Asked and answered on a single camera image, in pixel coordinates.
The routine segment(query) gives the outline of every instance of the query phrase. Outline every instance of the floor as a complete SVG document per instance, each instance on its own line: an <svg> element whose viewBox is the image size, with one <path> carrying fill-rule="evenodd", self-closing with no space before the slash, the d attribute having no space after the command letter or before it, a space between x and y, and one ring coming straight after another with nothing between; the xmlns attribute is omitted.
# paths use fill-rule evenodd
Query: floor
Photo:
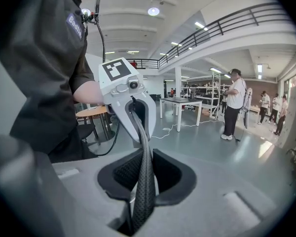
<svg viewBox="0 0 296 237"><path fill-rule="evenodd" d="M169 132L163 129L171 128L176 124L177 117L175 114L173 115L171 104L164 104L163 119L160 119L159 103L157 103L157 120L153 136L161 138L164 135L169 135L163 139L152 138L150 147L221 164L252 183L278 206L285 206L292 201L296 193L296 186L290 186L293 181L290 158L280 148L275 147L271 140L266 139L266 135L262 136L261 133L257 136L237 127L235 137L242 137L241 142L234 139L225 141L220 138L224 128L221 121L212 119L215 122L201 123L199 127L183 126L194 125L196 116L196 112L185 110L182 113L180 133L176 131L176 126ZM208 117L201 115L201 122L208 120L210 120ZM95 119L94 122L98 132L101 131L100 121ZM111 127L116 130L116 123ZM264 129L264 132L267 133L265 129L267 127L268 124L265 124L259 129ZM91 134L87 140L89 143L94 142L94 135ZM113 139L100 146L93 144L90 149L97 154L102 154L111 147L112 143ZM131 149L133 149L132 139L121 126L116 145L110 154L118 154Z"/></svg>
<svg viewBox="0 0 296 237"><path fill-rule="evenodd" d="M224 117L221 116L221 109L218 112L218 120L224 121ZM278 140L278 136L273 133L273 131L276 130L276 127L273 122L270 124L268 123L269 116L265 116L263 123L261 125L258 124L258 120L260 121L261 116L258 118L258 114L255 112L250 112L249 115L249 126L246 131L248 133L257 135L259 137L262 137L266 139L267 141L271 142L272 144L275 144ZM237 121L236 126L240 129L244 129L243 124L243 116Z"/></svg>

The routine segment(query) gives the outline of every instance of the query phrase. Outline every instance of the black shirt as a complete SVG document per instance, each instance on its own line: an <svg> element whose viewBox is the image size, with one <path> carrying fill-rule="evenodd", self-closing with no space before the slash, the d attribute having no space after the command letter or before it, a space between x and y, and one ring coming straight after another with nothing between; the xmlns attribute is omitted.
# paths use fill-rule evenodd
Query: black shirt
<svg viewBox="0 0 296 237"><path fill-rule="evenodd" d="M75 129L73 93L94 80L81 0L22 0L0 33L0 61L27 97L11 135L50 153Z"/></svg>

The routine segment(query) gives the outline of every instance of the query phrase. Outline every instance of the black pants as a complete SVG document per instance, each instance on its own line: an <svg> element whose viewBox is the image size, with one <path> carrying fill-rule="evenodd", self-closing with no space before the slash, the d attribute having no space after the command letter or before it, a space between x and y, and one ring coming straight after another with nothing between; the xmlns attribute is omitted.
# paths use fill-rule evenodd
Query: black pants
<svg viewBox="0 0 296 237"><path fill-rule="evenodd" d="M227 107L227 103L222 102L222 113L224 112L224 110L226 110L226 107Z"/></svg>
<svg viewBox="0 0 296 237"><path fill-rule="evenodd" d="M66 162L82 159L96 158L89 148L83 143L75 127L61 143L57 145L49 154L51 163Z"/></svg>
<svg viewBox="0 0 296 237"><path fill-rule="evenodd" d="M265 108L265 107L261 107L261 108L260 108L260 115L261 115L260 123L263 122L263 119L264 119L264 117L265 117L266 112L267 112L267 108Z"/></svg>
<svg viewBox="0 0 296 237"><path fill-rule="evenodd" d="M225 130L223 132L224 135L230 136L234 134L237 117L240 110L241 108L234 109L234 108L231 108L230 106L227 106L225 111Z"/></svg>
<svg viewBox="0 0 296 237"><path fill-rule="evenodd" d="M274 116L273 120L274 120L274 123L276 123L277 113L278 113L278 110L272 109L272 113L271 113L269 121L271 121L272 117Z"/></svg>
<svg viewBox="0 0 296 237"><path fill-rule="evenodd" d="M278 134L281 133L281 131L282 131L282 129L283 129L284 121L285 121L285 116L282 116L282 117L278 120L276 133L278 133Z"/></svg>

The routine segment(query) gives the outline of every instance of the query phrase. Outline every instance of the red object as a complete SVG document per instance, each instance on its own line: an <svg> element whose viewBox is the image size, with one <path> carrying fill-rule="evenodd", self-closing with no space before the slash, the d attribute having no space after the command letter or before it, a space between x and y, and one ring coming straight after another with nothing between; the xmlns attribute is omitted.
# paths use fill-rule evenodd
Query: red object
<svg viewBox="0 0 296 237"><path fill-rule="evenodd" d="M132 65L135 69L137 68L136 62L130 62L130 65Z"/></svg>

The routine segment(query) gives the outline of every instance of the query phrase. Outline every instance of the window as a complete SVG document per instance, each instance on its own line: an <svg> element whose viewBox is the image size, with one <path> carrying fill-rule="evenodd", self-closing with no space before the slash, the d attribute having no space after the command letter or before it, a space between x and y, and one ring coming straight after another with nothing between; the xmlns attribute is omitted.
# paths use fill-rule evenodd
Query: window
<svg viewBox="0 0 296 237"><path fill-rule="evenodd" d="M287 101L289 101L291 88L296 86L296 75L289 78L284 82L284 95L287 97Z"/></svg>

